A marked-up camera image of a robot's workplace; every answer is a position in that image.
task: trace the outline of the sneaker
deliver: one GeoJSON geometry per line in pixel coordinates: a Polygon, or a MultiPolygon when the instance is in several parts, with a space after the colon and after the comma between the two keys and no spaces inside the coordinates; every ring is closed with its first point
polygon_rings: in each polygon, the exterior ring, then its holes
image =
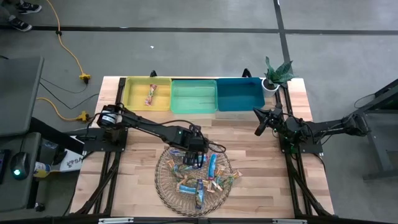
{"type": "Polygon", "coordinates": [[[22,32],[30,31],[32,29],[32,25],[29,25],[26,22],[23,22],[22,20],[16,17],[9,20],[8,23],[10,23],[13,28],[20,30],[22,32]]]}
{"type": "Polygon", "coordinates": [[[40,10],[42,10],[42,6],[24,2],[23,4],[18,4],[17,9],[19,14],[29,14],[40,12],[40,10]]]}

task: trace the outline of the gray floor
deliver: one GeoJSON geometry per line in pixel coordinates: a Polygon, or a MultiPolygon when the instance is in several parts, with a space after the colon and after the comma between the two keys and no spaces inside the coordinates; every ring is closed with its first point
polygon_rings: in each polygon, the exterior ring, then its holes
{"type": "MultiPolygon", "coordinates": [[[[47,3],[38,15],[23,18],[33,25],[55,25],[47,3]]],[[[229,27],[278,28],[272,0],[53,0],[66,26],[115,27],[229,27]]],[[[395,0],[280,0],[286,29],[397,30],[395,0]]],[[[92,75],[79,95],[50,89],[68,105],[99,92],[105,75],[233,76],[244,68],[263,76],[264,57],[283,61],[279,34],[173,32],[64,32],[64,43],[92,75]]],[[[398,38],[364,35],[288,35],[296,75],[305,79],[314,121],[338,119],[354,110],[353,103],[398,75],[398,38]]],[[[73,58],[58,44],[54,31],[28,34],[0,30],[0,55],[45,58],[43,77],[73,91],[84,84],[73,58]]],[[[45,90],[39,96],[53,99],[45,90]]],[[[81,110],[93,114],[96,98],[74,110],[57,106],[67,117],[81,110]]],[[[51,106],[38,101],[34,116],[69,131],[84,127],[66,123],[51,106]]],[[[345,218],[394,222],[398,220],[398,179],[364,182],[362,175],[377,171],[374,151],[365,138],[333,136],[324,146],[326,175],[335,213],[345,218]]],[[[76,175],[49,184],[58,196],[44,196],[49,205],[41,214],[61,215],[73,192],[76,175]]]]}

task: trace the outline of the wooden tabletop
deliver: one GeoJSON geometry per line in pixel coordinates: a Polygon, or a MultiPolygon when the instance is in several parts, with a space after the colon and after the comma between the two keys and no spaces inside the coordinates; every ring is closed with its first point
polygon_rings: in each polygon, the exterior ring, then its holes
{"type": "MultiPolygon", "coordinates": [[[[104,105],[114,104],[120,77],[104,77],[96,113],[104,105]]],[[[290,99],[296,117],[311,121],[304,81],[289,82],[290,99]]],[[[265,108],[273,108],[275,98],[266,98],[265,108]]],[[[286,161],[280,152],[279,140],[266,129],[262,136],[254,135],[259,122],[252,111],[220,112],[215,114],[173,114],[171,111],[135,111],[156,122],[187,119],[202,126],[203,134],[226,146],[233,169],[243,174],[233,183],[228,199],[208,217],[231,218],[290,218],[294,217],[287,178],[286,161]]],[[[188,127],[185,123],[173,123],[188,127]]],[[[114,194],[113,217],[178,217],[160,200],[154,185],[154,172],[165,144],[157,137],[135,129],[129,130],[127,146],[122,154],[114,194]]],[[[95,152],[83,161],[76,185],[71,212],[77,211],[89,199],[100,180],[104,153],[95,152]]],[[[303,154],[307,184],[324,208],[333,213],[325,171],[319,159],[303,154]]],[[[300,208],[304,211],[302,192],[298,188],[300,208]]],[[[103,208],[108,189],[105,189],[103,208]]]]}

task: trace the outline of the woven basket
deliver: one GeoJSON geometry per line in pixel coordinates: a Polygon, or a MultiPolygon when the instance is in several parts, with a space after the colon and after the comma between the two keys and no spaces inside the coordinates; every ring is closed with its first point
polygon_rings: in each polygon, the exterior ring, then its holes
{"type": "MultiPolygon", "coordinates": [[[[210,147],[214,147],[216,151],[221,150],[217,146],[210,147]]],[[[222,192],[215,190],[215,193],[211,193],[205,190],[205,201],[203,208],[200,210],[196,209],[195,195],[180,193],[177,190],[177,178],[170,170],[167,161],[172,159],[174,160],[174,163],[182,164],[182,157],[171,155],[170,150],[172,149],[174,148],[170,147],[166,149],[160,156],[160,159],[156,165],[155,186],[160,199],[162,199],[163,203],[165,203],[165,205],[174,212],[188,217],[197,217],[216,210],[228,197],[229,192],[231,191],[231,184],[226,184],[222,192]]],[[[223,172],[223,176],[226,177],[231,175],[232,167],[228,158],[226,157],[226,154],[215,153],[210,150],[207,154],[209,159],[203,163],[203,167],[201,169],[186,170],[182,171],[181,174],[186,174],[193,179],[207,180],[208,166],[212,154],[217,154],[216,165],[220,164],[227,167],[223,172]]]]}

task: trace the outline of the yellow extension cord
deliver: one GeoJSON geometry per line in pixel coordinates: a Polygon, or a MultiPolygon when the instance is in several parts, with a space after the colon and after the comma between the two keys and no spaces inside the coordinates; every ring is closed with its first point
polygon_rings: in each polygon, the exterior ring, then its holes
{"type": "Polygon", "coordinates": [[[51,102],[51,100],[45,98],[45,97],[38,97],[36,98],[36,100],[45,100],[47,102],[49,102],[51,104],[51,106],[54,108],[55,112],[57,113],[57,115],[63,119],[64,121],[87,121],[88,119],[88,115],[86,113],[86,111],[81,112],[81,115],[77,116],[76,118],[64,118],[59,112],[57,107],[55,106],[55,104],[53,102],[51,102]]]}
{"type": "Polygon", "coordinates": [[[62,43],[61,33],[60,33],[60,32],[61,32],[60,19],[58,18],[58,14],[57,14],[57,12],[55,11],[54,7],[52,6],[50,0],[47,0],[47,2],[48,2],[48,4],[51,6],[52,11],[54,12],[55,17],[57,18],[57,23],[58,23],[58,33],[57,33],[57,35],[58,35],[58,40],[60,41],[61,46],[62,46],[68,53],[70,53],[70,55],[72,55],[72,57],[76,60],[76,63],[77,63],[77,65],[79,66],[80,72],[81,72],[79,78],[80,78],[81,80],[83,80],[83,81],[87,84],[87,83],[88,83],[88,80],[91,78],[91,76],[90,76],[89,74],[85,74],[85,73],[84,73],[83,68],[81,67],[80,62],[79,62],[79,60],[77,59],[77,57],[76,57],[66,46],[64,46],[64,44],[62,43]]]}

